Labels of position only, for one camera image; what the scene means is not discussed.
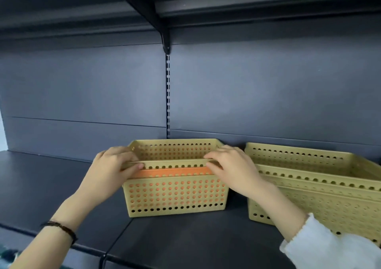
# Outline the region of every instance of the shelf bracket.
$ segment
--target shelf bracket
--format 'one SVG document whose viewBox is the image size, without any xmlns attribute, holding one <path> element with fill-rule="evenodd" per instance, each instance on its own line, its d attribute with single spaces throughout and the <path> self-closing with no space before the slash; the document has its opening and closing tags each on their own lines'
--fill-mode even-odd
<svg viewBox="0 0 381 269">
<path fill-rule="evenodd" d="M 171 52 L 169 29 L 155 11 L 155 4 L 145 0 L 126 0 L 146 21 L 148 21 L 161 35 L 165 54 Z"/>
</svg>

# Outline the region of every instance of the person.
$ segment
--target person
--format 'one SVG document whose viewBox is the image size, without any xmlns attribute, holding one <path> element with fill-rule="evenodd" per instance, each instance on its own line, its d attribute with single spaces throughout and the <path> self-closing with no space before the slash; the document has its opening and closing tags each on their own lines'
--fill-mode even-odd
<svg viewBox="0 0 381 269">
<path fill-rule="evenodd" d="M 207 167 L 231 189 L 255 200 L 269 215 L 285 240 L 280 250 L 297 269 L 380 269 L 381 250 L 370 240 L 352 234 L 339 237 L 288 200 L 279 189 L 259 175 L 249 156 L 236 147 L 223 146 L 207 153 L 222 168 Z M 88 213 L 113 195 L 143 164 L 121 170 L 126 161 L 138 161 L 127 147 L 98 153 L 78 190 L 65 200 L 51 218 L 75 231 Z M 44 227 L 11 265 L 11 269 L 57 269 L 72 237 L 58 227 Z"/>
</svg>

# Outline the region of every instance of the white sleeve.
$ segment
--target white sleeve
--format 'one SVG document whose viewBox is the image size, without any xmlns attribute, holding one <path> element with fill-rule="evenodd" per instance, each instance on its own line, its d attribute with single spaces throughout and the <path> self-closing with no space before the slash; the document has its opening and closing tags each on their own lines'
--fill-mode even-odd
<svg viewBox="0 0 381 269">
<path fill-rule="evenodd" d="M 291 242 L 280 245 L 297 269 L 381 269 L 381 249 L 372 241 L 354 234 L 338 237 L 309 216 Z"/>
</svg>

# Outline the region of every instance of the black bracelet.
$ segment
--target black bracelet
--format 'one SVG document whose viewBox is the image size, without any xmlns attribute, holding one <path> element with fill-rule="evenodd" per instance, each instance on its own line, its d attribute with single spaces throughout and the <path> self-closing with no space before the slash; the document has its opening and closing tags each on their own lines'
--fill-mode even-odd
<svg viewBox="0 0 381 269">
<path fill-rule="evenodd" d="M 68 233 L 70 237 L 73 239 L 72 245 L 77 242 L 78 238 L 77 235 L 73 232 L 73 230 L 69 229 L 68 227 L 65 227 L 64 225 L 61 225 L 58 222 L 55 221 L 47 221 L 43 224 L 41 224 L 41 229 L 43 229 L 46 226 L 52 226 L 52 227 L 60 227 L 63 231 Z"/>
</svg>

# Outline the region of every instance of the stacked baskets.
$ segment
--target stacked baskets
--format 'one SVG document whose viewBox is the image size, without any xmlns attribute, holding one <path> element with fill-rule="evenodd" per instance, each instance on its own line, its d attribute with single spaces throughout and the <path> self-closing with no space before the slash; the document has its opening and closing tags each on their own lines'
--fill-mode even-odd
<svg viewBox="0 0 381 269">
<path fill-rule="evenodd" d="M 266 180 L 336 234 L 353 233 L 381 244 L 381 166 L 335 151 L 247 143 L 245 153 Z M 273 224 L 248 200 L 249 218 Z"/>
<path fill-rule="evenodd" d="M 205 166 L 217 139 L 137 140 L 129 147 L 144 168 L 123 185 L 130 217 L 223 210 L 229 188 Z"/>
</svg>

